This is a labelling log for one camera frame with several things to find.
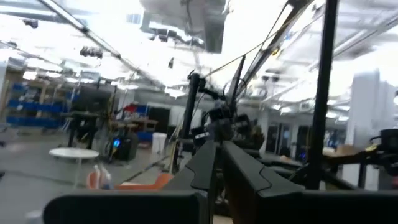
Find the white table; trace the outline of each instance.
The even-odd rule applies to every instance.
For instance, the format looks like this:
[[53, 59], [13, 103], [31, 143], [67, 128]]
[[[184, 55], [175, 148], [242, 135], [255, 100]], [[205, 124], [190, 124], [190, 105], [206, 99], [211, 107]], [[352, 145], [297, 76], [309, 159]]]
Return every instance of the white table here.
[[77, 187], [81, 169], [81, 161], [83, 159], [95, 159], [100, 155], [99, 152], [96, 152], [94, 150], [70, 147], [51, 149], [49, 151], [49, 154], [57, 158], [76, 159], [78, 161], [78, 167], [75, 174], [75, 182], [73, 184], [73, 188]]

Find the white trash can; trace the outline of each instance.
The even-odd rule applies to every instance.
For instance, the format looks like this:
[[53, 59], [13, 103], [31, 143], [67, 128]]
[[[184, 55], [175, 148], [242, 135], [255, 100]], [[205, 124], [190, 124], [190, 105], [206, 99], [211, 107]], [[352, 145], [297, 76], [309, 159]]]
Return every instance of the white trash can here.
[[166, 133], [153, 133], [152, 135], [152, 153], [163, 154], [164, 144], [167, 139]]

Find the gray floor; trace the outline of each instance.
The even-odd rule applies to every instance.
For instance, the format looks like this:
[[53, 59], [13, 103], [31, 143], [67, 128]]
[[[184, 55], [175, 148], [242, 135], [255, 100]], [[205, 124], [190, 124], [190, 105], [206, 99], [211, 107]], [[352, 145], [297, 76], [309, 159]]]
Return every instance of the gray floor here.
[[[63, 136], [29, 136], [0, 148], [0, 169], [6, 171], [0, 180], [0, 223], [25, 223], [28, 212], [40, 210], [51, 199], [73, 190], [75, 161], [48, 155], [49, 149], [57, 147], [63, 140]], [[158, 158], [150, 153], [150, 149], [140, 149], [130, 163], [106, 167], [114, 182], [121, 184]], [[86, 175], [93, 171], [93, 165], [93, 161], [83, 164], [80, 187], [84, 187]], [[151, 184], [158, 174], [159, 169], [155, 167], [131, 182]]]

